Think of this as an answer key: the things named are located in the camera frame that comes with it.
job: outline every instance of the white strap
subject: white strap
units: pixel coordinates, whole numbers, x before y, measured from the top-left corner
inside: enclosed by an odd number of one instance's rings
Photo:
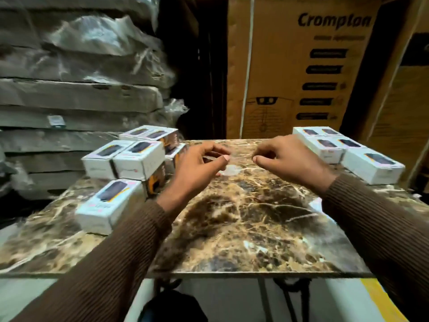
[[[246,71],[246,84],[244,86],[243,106],[242,106],[242,119],[240,123],[240,139],[243,136],[244,125],[244,112],[246,109],[247,91],[249,88],[249,75],[250,75],[250,60],[252,59],[252,42],[253,42],[253,17],[255,12],[255,0],[250,0],[250,29],[249,29],[249,53],[247,55],[247,71]]]

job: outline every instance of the marble tabletop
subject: marble tabletop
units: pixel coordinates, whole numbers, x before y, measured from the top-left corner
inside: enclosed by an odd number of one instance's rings
[[[239,167],[237,174],[213,180],[190,201],[148,277],[372,276],[336,223],[308,208],[314,194],[254,165],[250,154],[261,140],[219,142],[233,149],[230,164]],[[96,247],[104,237],[83,232],[74,211],[103,185],[82,178],[29,216],[0,247],[0,278],[57,278]],[[404,189],[369,188],[429,220],[429,206]]]

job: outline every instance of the brown sweater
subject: brown sweater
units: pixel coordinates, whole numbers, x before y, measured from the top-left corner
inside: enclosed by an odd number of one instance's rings
[[[411,321],[429,307],[429,229],[358,180],[341,175],[322,196],[390,298]],[[90,254],[13,322],[121,322],[174,217],[154,201],[132,210]]]

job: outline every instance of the hand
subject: hand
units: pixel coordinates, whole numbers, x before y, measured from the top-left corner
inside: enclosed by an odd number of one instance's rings
[[[260,143],[253,162],[281,179],[323,194],[337,177],[296,135],[276,136]]]
[[[166,212],[179,214],[194,196],[207,187],[220,170],[225,170],[230,154],[228,148],[213,141],[190,147],[180,159],[179,167],[176,168],[169,187],[159,195],[158,204]],[[202,157],[205,155],[216,159],[204,163]]]

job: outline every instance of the floor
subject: floor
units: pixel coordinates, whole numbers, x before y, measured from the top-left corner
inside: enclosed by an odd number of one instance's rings
[[[16,231],[12,225],[0,231],[0,245]],[[0,279],[0,322],[12,319],[55,280]],[[265,280],[273,322],[289,322],[290,315],[280,288]],[[136,322],[144,303],[150,300],[153,280],[147,279],[137,293],[125,322]],[[196,297],[210,322],[263,322],[265,314],[255,279],[184,280],[180,292]],[[291,294],[300,317],[300,296]],[[360,279],[313,280],[310,284],[310,321],[389,322],[381,315]]]

